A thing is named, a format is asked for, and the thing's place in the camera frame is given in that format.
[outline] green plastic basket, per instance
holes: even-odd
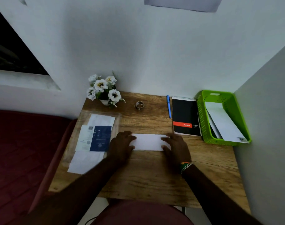
[[[231,145],[231,146],[237,146],[243,144],[239,142],[217,139],[212,136],[208,120],[207,109],[205,108],[205,102],[222,103],[224,110],[227,112],[229,117],[232,119],[232,121],[241,131],[241,133],[245,136],[248,142],[250,143],[252,141],[235,95],[230,92],[202,90],[198,93],[197,104],[198,104],[199,120],[200,120],[204,142],[209,144],[220,144],[220,145]]]

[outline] black notebook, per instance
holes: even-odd
[[[173,127],[176,134],[202,136],[195,99],[173,96],[172,108]]]

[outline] person's left hand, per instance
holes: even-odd
[[[110,142],[107,157],[112,157],[120,165],[123,165],[135,148],[135,146],[129,146],[130,142],[136,139],[136,136],[132,136],[131,134],[130,131],[119,132]]]

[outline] dark window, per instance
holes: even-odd
[[[1,13],[0,70],[49,75]]]

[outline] white wall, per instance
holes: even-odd
[[[285,47],[235,94],[253,139],[235,149],[252,214],[285,225]]]
[[[0,0],[0,11],[62,91],[2,86],[4,109],[76,117],[88,76],[112,70],[124,91],[234,92],[285,45],[285,0],[223,0],[216,13],[144,0],[25,1]]]

